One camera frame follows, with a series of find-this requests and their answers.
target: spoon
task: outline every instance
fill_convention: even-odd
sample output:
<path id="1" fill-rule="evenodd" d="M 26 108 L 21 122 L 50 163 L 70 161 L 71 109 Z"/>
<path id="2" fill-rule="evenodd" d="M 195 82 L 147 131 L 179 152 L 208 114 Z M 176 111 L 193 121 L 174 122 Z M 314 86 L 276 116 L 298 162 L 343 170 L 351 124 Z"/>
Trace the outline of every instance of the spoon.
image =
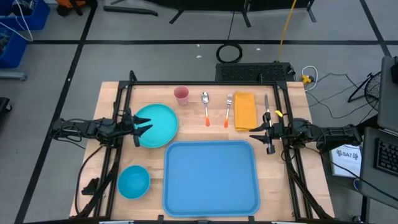
<path id="1" fill-rule="evenodd" d="M 210 126 L 210 120 L 209 120 L 209 114 L 208 114 L 208 111 L 207 111 L 207 104 L 209 103 L 209 94 L 206 92 L 206 91 L 204 91 L 202 94 L 201 94 L 201 101 L 205 104 L 205 109 L 206 109 L 206 126 Z"/>

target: orange handle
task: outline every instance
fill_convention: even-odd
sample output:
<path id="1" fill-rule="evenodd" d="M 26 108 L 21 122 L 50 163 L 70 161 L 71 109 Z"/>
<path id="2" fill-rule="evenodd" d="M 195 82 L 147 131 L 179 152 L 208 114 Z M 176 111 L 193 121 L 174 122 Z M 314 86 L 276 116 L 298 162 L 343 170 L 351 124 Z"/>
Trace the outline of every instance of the orange handle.
<path id="1" fill-rule="evenodd" d="M 210 126 L 210 120 L 209 120 L 209 117 L 206 117 L 206 126 Z"/>

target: wooden tabletop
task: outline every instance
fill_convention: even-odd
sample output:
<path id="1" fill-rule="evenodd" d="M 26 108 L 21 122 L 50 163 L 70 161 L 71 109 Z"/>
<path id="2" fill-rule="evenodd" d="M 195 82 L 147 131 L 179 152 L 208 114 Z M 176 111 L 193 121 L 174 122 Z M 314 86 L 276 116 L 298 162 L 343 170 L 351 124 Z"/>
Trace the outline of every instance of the wooden tabletop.
<path id="1" fill-rule="evenodd" d="M 113 102 L 116 99 L 118 82 L 102 83 L 99 93 L 94 119 L 111 118 L 113 113 Z M 262 115 L 265 112 L 264 95 L 268 94 L 270 111 L 276 110 L 275 97 L 271 86 L 188 86 L 189 105 L 179 106 L 174 97 L 176 86 L 161 85 L 138 85 L 133 87 L 130 107 L 133 113 L 152 103 L 163 103 L 171 107 L 178 116 L 178 133 L 172 141 L 196 141 L 196 140 L 245 140 L 254 148 L 259 179 L 259 190 L 261 197 L 260 209 L 254 215 L 256 221 L 294 220 L 292 215 L 292 199 L 290 196 L 289 182 L 285 162 L 280 158 L 282 144 L 274 141 L 276 153 L 266 154 L 266 146 L 260 141 L 249 137 L 249 133 L 236 132 L 234 130 L 234 107 L 229 112 L 229 127 L 224 128 L 226 114 L 226 97 L 228 93 L 244 91 L 255 94 L 257 108 L 257 123 L 262 123 Z M 302 83 L 288 83 L 289 97 L 293 116 L 311 121 L 307 98 Z M 205 126 L 205 109 L 201 102 L 201 93 L 207 91 L 210 96 L 208 104 L 210 127 Z M 283 113 L 285 113 L 283 94 L 280 91 Z M 278 122 L 277 115 L 271 113 L 272 123 Z M 98 142 L 89 140 L 84 160 L 98 148 Z M 164 152 L 167 146 L 158 149 L 147 149 L 135 147 L 132 136 L 124 137 L 123 151 L 120 161 L 119 174 L 131 165 L 145 167 L 151 176 L 151 185 L 148 192 L 139 200 L 128 200 L 121 196 L 116 189 L 112 211 L 112 219 L 129 220 L 156 220 L 158 215 L 164 215 L 165 220 L 173 220 L 165 214 L 162 207 L 163 189 L 163 167 Z M 101 175 L 105 149 L 93 156 L 84 168 L 80 190 L 87 186 L 92 178 Z M 307 180 L 307 187 L 317 202 L 325 211 L 334 217 L 333 207 L 330 200 L 325 173 L 323 171 L 320 156 L 313 151 L 302 149 L 302 161 Z M 305 217 L 302 194 L 297 188 L 300 203 L 301 216 Z M 101 214 L 104 215 L 109 192 L 104 195 Z M 79 194 L 78 204 L 81 210 L 90 200 L 91 196 Z M 72 206 L 71 215 L 75 214 Z M 248 220 L 247 217 L 209 217 L 200 218 L 208 220 Z"/>

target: pink cup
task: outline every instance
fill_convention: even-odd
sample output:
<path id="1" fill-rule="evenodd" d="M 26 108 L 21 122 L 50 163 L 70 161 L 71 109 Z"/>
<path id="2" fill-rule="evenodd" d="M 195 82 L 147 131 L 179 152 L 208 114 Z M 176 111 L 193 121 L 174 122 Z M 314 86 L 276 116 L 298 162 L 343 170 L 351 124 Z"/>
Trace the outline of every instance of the pink cup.
<path id="1" fill-rule="evenodd" d="M 180 106 L 188 105 L 188 94 L 189 90 L 185 86 L 178 86 L 174 89 L 174 96 Z"/>

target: blue bin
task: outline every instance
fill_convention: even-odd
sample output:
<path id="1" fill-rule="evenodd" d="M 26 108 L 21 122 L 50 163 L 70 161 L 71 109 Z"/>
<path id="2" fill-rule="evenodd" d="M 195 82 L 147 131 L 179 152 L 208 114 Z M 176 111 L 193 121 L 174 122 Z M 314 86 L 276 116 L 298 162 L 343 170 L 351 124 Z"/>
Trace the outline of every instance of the blue bin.
<path id="1" fill-rule="evenodd" d="M 14 0 L 0 0 L 0 22 L 15 30 L 23 30 L 23 28 L 16 21 L 15 16 L 1 17 L 9 14 L 13 2 Z M 44 2 L 44 0 L 37 0 L 32 14 L 30 16 L 24 16 L 29 29 L 43 29 L 49 13 L 50 8 Z M 25 28 L 25 23 L 20 16 L 18 17 L 18 21 Z"/>
<path id="2" fill-rule="evenodd" d="M 16 68 L 24 55 L 27 42 L 8 29 L 0 29 L 0 33 L 3 33 L 5 30 L 11 35 L 5 51 L 0 55 L 0 68 Z"/>

